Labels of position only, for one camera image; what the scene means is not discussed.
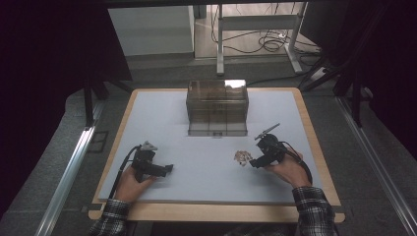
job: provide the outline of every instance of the hand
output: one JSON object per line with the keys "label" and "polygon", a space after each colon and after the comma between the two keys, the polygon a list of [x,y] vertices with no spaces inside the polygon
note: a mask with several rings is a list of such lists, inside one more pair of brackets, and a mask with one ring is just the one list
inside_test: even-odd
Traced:
{"label": "hand", "polygon": [[114,199],[127,203],[134,202],[155,180],[155,176],[149,176],[142,183],[135,179],[136,170],[129,166],[120,177]]}
{"label": "hand", "polygon": [[[303,154],[299,152],[297,153],[301,158],[303,158]],[[284,156],[279,164],[267,165],[264,167],[264,169],[275,173],[283,181],[291,184],[294,189],[299,187],[312,186],[304,168],[298,164],[292,156],[288,154]]]}

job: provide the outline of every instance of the transparent box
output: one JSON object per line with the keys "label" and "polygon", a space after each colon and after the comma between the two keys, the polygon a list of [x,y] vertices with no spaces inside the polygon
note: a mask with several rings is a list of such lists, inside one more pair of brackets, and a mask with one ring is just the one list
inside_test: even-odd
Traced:
{"label": "transparent box", "polygon": [[247,136],[248,92],[244,80],[190,81],[189,136]]}

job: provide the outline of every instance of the aluminum rail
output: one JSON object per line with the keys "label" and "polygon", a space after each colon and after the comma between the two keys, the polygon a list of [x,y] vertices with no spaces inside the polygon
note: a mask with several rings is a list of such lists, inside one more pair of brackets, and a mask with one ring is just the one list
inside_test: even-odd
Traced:
{"label": "aluminum rail", "polygon": [[71,156],[71,159],[67,165],[67,168],[62,175],[62,178],[55,190],[55,193],[43,215],[42,220],[34,235],[46,236],[51,235],[53,228],[55,227],[56,221],[58,220],[59,214],[61,213],[62,207],[64,206],[68,194],[70,193],[71,187],[73,186],[74,180],[77,177],[77,173],[83,162],[84,156],[89,147],[92,135],[94,134],[95,125],[98,118],[101,115],[101,111],[104,107],[104,101],[99,101],[94,107],[93,111],[93,123],[91,127],[83,130],[77,146]]}
{"label": "aluminum rail", "polygon": [[340,109],[342,110],[342,113],[346,118],[347,123],[353,131],[355,138],[361,146],[362,151],[364,151],[365,156],[367,157],[372,168],[374,169],[374,172],[377,175],[378,180],[383,186],[383,189],[386,192],[389,201],[391,202],[393,208],[398,214],[398,217],[401,220],[403,226],[405,227],[405,230],[407,231],[408,235],[417,236],[417,221],[411,207],[408,205],[401,192],[396,188],[392,179],[389,177],[387,170],[381,163],[378,154],[375,152],[363,129],[359,128],[356,125],[356,122],[351,117],[350,108],[347,104],[347,101],[341,97],[337,97],[336,101],[340,106]]}

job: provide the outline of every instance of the person's left hand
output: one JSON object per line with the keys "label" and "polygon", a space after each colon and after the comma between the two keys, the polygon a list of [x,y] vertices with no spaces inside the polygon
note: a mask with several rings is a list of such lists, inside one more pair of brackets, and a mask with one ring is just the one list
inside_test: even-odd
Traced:
{"label": "person's left hand", "polygon": [[117,185],[115,200],[132,203],[156,180],[155,176],[149,176],[139,183],[135,179],[135,173],[136,170],[132,166],[123,171]]}

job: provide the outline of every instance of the wooden border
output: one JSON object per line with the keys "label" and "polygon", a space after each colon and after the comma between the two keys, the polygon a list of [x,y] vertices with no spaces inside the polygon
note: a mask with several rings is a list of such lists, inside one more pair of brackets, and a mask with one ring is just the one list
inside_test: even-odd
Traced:
{"label": "wooden border", "polygon": [[[334,188],[328,166],[320,148],[313,125],[310,120],[306,105],[301,92],[297,88],[248,88],[251,90],[276,90],[292,91],[297,103],[300,117],[302,119],[307,139],[317,165],[320,178],[323,183],[323,190],[329,203],[334,207],[340,207],[340,200]],[[105,201],[98,199],[98,193],[104,179],[113,162],[114,155],[120,144],[127,120],[132,111],[136,97],[141,91],[186,91],[185,88],[151,88],[136,89],[131,95],[122,122],[117,132],[113,147],[108,156],[101,179],[95,191],[93,204],[102,204],[101,210],[90,210],[89,218],[98,219],[101,217]],[[335,222],[342,222],[345,218],[344,213],[337,213]],[[253,206],[253,205],[217,205],[217,204],[152,204],[136,202],[131,206],[128,220],[150,220],[150,221],[200,221],[200,222],[297,222],[298,211],[295,206]]]}

